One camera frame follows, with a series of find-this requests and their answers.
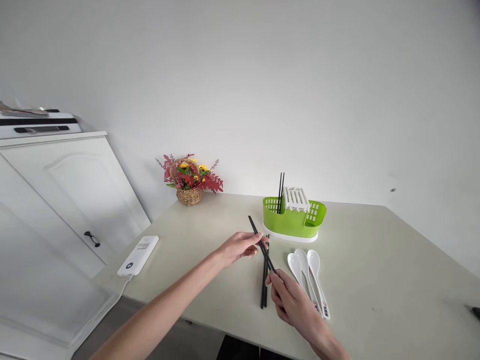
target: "chopsticks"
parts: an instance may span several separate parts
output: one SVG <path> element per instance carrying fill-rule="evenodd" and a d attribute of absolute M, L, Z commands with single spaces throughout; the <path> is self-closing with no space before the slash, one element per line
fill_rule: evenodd
<path fill-rule="evenodd" d="M 251 228 L 253 229 L 253 232 L 255 234 L 258 234 L 259 232 L 257 231 L 257 228 L 255 227 L 255 224 L 254 224 L 254 221 L 252 220 L 252 217 L 250 215 L 248 215 L 248 219 L 250 220 L 250 224 L 251 224 Z M 260 240 L 258 243 L 260 244 L 261 253 L 263 254 L 263 257 L 265 258 L 265 260 L 267 261 L 268 267 L 270 268 L 270 270 L 272 270 L 276 274 L 277 271 L 275 270 L 274 265 L 272 264 L 272 261 L 270 260 L 270 256 L 267 253 L 267 249 L 265 249 L 264 242 L 262 240 Z"/>
<path fill-rule="evenodd" d="M 270 252 L 270 243 L 268 243 L 268 249 L 266 250 L 266 253 L 268 254 Z M 263 259 L 263 276 L 262 276 L 262 282 L 261 282 L 261 301 L 260 301 L 260 308 L 266 308 L 267 307 L 267 285 L 265 284 L 265 281 L 267 279 L 267 274 L 268 274 L 268 266 L 267 266 L 267 260 Z"/>
<path fill-rule="evenodd" d="M 280 188 L 278 189 L 278 206 L 277 206 L 277 214 L 280 214 L 282 211 L 282 201 L 284 198 L 284 181 L 285 181 L 285 173 L 280 173 Z"/>
<path fill-rule="evenodd" d="M 285 173 L 281 172 L 280 173 L 280 183 L 278 185 L 278 200 L 276 202 L 276 213 L 277 214 L 280 214 L 280 212 L 282 211 L 282 199 L 284 197 L 284 181 L 285 181 Z M 250 220 L 251 227 L 253 228 L 253 231 L 256 234 L 257 229 L 255 227 L 255 224 L 254 224 L 253 220 L 252 220 L 252 217 L 248 216 L 248 218 Z M 270 256 L 269 256 L 271 246 L 272 245 L 270 243 L 268 243 L 268 249 L 266 251 L 263 247 L 263 244 L 260 246 L 261 252 L 263 254 L 263 275 L 262 275 L 262 279 L 261 279 L 262 281 L 261 281 L 261 300 L 260 300 L 260 308 L 261 309 L 267 307 L 267 292 L 268 292 L 268 289 L 267 289 L 267 286 L 265 285 L 265 281 L 267 280 L 267 274 L 268 274 L 267 268 L 269 268 L 270 270 L 273 270 L 275 272 L 275 274 L 277 273 L 275 271 L 273 265 L 272 265 L 272 261 L 270 260 Z"/>

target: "utensil holder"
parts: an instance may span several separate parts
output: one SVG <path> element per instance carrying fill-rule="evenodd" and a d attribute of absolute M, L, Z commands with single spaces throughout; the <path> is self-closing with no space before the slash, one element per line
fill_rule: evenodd
<path fill-rule="evenodd" d="M 314 242 L 327 213 L 325 205 L 309 200 L 308 212 L 290 210 L 285 208 L 285 195 L 283 197 L 280 213 L 277 213 L 278 197 L 263 198 L 263 227 L 266 235 L 301 243 Z"/>

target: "white power bank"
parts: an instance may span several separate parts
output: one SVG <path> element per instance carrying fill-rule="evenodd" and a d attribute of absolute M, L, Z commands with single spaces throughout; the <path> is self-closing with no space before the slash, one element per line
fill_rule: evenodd
<path fill-rule="evenodd" d="M 158 242 L 156 235 L 142 237 L 116 273 L 122 277 L 138 275 Z"/>

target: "left hand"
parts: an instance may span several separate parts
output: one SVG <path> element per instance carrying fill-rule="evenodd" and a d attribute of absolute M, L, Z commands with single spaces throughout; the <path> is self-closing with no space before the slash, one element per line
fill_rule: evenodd
<path fill-rule="evenodd" d="M 248 256 L 250 259 L 259 253 L 255 244 L 263 241 L 265 249 L 269 246 L 267 243 L 270 239 L 261 233 L 253 232 L 236 232 L 227 241 L 225 241 L 215 252 L 220 255 L 222 265 L 228 268 L 238 259 Z"/>

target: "floor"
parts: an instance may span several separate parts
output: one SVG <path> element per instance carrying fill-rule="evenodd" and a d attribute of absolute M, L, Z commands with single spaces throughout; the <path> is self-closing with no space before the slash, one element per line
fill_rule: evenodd
<path fill-rule="evenodd" d="M 139 302 L 122 297 L 78 348 L 72 360 L 89 359 L 141 307 Z M 147 359 L 215 360 L 224 336 L 222 332 L 179 319 Z"/>

